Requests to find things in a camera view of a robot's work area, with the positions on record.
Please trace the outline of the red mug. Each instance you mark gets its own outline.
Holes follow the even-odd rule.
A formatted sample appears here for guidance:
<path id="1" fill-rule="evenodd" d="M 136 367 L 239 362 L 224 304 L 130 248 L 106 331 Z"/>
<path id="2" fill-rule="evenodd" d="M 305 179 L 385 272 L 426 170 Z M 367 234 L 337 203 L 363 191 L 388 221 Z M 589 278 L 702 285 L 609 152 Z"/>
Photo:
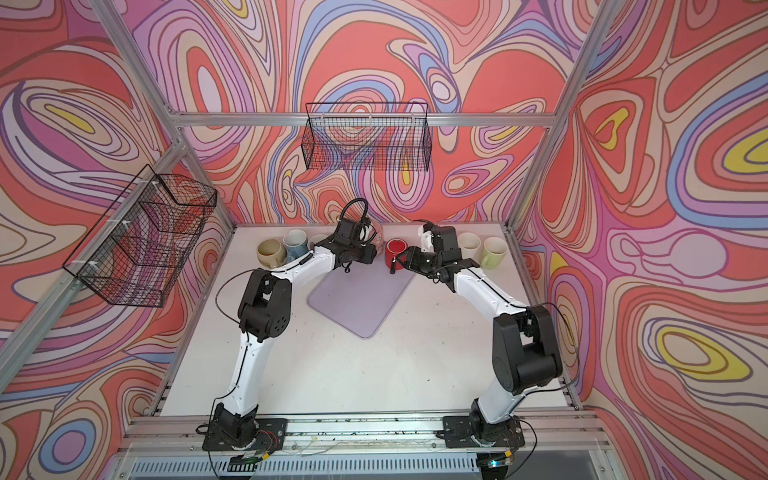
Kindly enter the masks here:
<path id="1" fill-rule="evenodd" d="M 406 253 L 408 243 L 401 238 L 392 238 L 387 241 L 385 246 L 385 263 L 390 274 L 402 270 L 403 255 Z"/>

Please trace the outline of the white mug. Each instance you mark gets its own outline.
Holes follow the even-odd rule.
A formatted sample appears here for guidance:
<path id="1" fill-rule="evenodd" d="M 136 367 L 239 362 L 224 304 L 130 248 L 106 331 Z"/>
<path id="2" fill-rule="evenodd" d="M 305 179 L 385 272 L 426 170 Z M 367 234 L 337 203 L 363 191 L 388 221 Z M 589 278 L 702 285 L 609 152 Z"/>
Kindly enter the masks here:
<path id="1" fill-rule="evenodd" d="M 471 232 L 460 233 L 457 237 L 463 259 L 471 259 L 480 263 L 482 259 L 482 240 Z"/>

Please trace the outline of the purple grey mug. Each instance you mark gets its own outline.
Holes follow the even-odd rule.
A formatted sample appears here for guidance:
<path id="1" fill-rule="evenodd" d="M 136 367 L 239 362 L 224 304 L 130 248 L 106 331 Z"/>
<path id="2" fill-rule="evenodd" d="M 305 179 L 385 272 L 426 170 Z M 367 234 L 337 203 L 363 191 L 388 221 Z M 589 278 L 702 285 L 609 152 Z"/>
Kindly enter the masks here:
<path id="1" fill-rule="evenodd" d="M 320 233 L 320 234 L 315 234 L 311 236 L 308 239 L 308 248 L 312 250 L 318 243 L 325 240 L 328 236 L 329 236 L 328 233 Z"/>

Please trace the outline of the light green mug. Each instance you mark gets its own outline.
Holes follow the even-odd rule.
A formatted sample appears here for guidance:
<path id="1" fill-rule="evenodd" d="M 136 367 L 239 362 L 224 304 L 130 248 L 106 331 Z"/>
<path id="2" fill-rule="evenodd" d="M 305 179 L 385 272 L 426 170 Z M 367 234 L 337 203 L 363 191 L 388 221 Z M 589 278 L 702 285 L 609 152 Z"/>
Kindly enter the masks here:
<path id="1" fill-rule="evenodd" d="M 483 242 L 480 265 L 485 270 L 493 270 L 500 266 L 509 251 L 504 238 L 488 237 Z"/>

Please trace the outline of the blue textured mug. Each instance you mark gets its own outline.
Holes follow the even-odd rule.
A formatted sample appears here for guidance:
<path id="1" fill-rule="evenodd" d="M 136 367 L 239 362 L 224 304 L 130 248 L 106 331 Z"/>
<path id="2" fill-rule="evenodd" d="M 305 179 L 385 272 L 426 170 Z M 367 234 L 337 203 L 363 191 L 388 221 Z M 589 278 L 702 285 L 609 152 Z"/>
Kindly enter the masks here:
<path id="1" fill-rule="evenodd" d="M 305 231 L 292 229 L 283 236 L 283 245 L 286 250 L 286 262 L 290 263 L 309 251 L 308 237 Z"/>

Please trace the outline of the beige speckled mug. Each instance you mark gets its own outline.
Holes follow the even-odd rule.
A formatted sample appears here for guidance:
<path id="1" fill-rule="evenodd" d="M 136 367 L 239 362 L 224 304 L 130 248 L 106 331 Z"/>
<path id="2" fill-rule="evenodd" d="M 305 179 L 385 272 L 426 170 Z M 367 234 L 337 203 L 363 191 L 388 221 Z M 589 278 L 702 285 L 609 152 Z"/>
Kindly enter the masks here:
<path id="1" fill-rule="evenodd" d="M 266 269 L 276 269 L 285 264 L 287 251 L 278 239 L 267 239 L 257 246 L 257 258 Z"/>

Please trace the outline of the pink mug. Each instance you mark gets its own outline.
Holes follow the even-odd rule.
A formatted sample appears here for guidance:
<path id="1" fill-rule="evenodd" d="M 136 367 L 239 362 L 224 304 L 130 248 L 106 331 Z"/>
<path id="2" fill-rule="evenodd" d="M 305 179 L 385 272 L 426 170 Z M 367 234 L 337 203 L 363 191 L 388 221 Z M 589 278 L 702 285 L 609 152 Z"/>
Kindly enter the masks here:
<path id="1" fill-rule="evenodd" d="M 383 226 L 376 220 L 371 221 L 372 232 L 370 234 L 369 242 L 373 244 L 377 250 L 381 250 L 385 243 L 383 236 Z"/>

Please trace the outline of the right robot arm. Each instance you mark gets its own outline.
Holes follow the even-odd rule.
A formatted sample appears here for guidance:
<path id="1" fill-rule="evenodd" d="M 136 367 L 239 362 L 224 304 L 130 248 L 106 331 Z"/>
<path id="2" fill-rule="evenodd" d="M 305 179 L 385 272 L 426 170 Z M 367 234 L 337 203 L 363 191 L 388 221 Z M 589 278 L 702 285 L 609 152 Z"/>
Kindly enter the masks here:
<path id="1" fill-rule="evenodd" d="M 492 325 L 491 363 L 495 379 L 477 398 L 472 411 L 483 425 L 497 425 L 512 417 L 529 395 L 562 375 L 555 321 L 542 306 L 526 306 L 508 295 L 461 252 L 453 227 L 424 221 L 421 244 L 407 248 L 392 261 L 419 274 L 472 305 Z"/>

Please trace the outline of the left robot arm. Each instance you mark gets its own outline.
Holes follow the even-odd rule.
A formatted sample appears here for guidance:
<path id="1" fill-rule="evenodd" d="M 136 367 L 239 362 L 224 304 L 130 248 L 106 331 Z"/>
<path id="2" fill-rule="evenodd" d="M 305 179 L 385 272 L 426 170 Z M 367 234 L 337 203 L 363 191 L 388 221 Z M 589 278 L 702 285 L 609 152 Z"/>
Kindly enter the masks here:
<path id="1" fill-rule="evenodd" d="M 212 402 L 207 436 L 220 434 L 224 443 L 236 449 L 245 448 L 256 438 L 259 386 L 274 340 L 289 325 L 293 290 L 338 268 L 348 270 L 354 263 L 373 263 L 378 231 L 368 211 L 366 199 L 351 200 L 342 209 L 333 233 L 310 252 L 276 270 L 248 272 L 233 319 L 241 331 L 238 366 L 227 392 Z"/>

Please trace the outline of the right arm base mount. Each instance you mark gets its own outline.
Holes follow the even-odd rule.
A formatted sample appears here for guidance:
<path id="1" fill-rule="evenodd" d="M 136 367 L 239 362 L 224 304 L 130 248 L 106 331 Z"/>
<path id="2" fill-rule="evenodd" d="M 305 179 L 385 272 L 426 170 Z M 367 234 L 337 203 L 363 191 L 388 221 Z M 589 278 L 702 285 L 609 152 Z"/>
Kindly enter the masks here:
<path id="1" fill-rule="evenodd" d="M 491 424 L 479 414 L 444 416 L 442 428 L 435 435 L 448 448 L 505 447 L 514 452 L 526 444 L 518 417 Z"/>

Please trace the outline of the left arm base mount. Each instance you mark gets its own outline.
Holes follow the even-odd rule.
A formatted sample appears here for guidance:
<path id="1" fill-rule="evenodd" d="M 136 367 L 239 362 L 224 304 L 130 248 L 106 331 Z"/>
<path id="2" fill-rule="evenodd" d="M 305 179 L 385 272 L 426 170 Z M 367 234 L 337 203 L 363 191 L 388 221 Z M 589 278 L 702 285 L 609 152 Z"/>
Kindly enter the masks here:
<path id="1" fill-rule="evenodd" d="M 203 440 L 202 450 L 273 453 L 283 448 L 287 426 L 285 418 L 214 419 Z"/>

